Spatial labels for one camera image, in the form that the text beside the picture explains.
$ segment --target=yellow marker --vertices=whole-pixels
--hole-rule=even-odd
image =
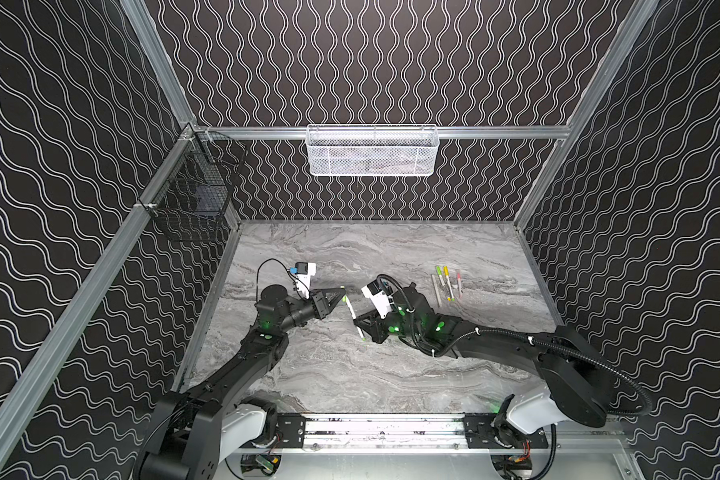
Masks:
[[[448,266],[443,265],[443,273],[445,274],[445,283],[448,284],[448,291],[451,292],[451,296],[448,298],[449,300],[454,299],[454,288],[451,286],[451,277],[448,276]]]

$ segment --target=black wire basket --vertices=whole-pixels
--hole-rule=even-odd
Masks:
[[[164,183],[157,206],[147,208],[160,231],[175,242],[224,241],[230,203],[227,166],[199,151],[185,152]]]

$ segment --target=marble tabletop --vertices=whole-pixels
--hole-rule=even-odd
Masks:
[[[312,287],[344,285],[357,314],[373,308],[360,288],[377,274],[415,282],[437,312],[483,325],[551,331],[554,322],[514,228],[508,224],[244,224],[191,385],[228,361],[256,317],[256,269],[269,257],[317,263]],[[462,301],[437,307],[431,274],[461,270]],[[282,267],[262,268],[259,288],[292,288]],[[250,393],[284,412],[492,412],[530,374],[476,359],[432,359],[390,337],[360,338],[345,303],[288,333],[284,358]]]

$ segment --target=patterned wall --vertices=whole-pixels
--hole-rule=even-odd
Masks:
[[[173,244],[147,227],[0,478],[128,479],[223,250]]]
[[[226,161],[230,142],[211,147]],[[257,141],[232,176],[232,202],[256,220],[512,221],[554,140],[442,141],[430,177],[314,177],[303,141]]]
[[[0,404],[180,130],[127,25],[0,2]]]
[[[563,318],[654,392],[624,423],[646,477],[720,478],[720,0],[662,1],[526,235]]]
[[[147,0],[201,124],[564,124],[631,0]]]

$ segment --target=black and white patterned panel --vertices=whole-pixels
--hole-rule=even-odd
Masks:
[[[0,2],[0,404],[180,130],[119,5]]]
[[[230,142],[211,151],[224,161]],[[449,140],[429,177],[315,177],[303,141],[256,141],[235,167],[232,202],[248,220],[512,221],[553,140]]]
[[[223,250],[171,243],[147,227],[0,478],[128,479]]]
[[[653,392],[624,422],[645,476],[720,479],[720,0],[659,5],[526,235],[563,318]]]
[[[147,0],[201,124],[566,123],[631,0]]]

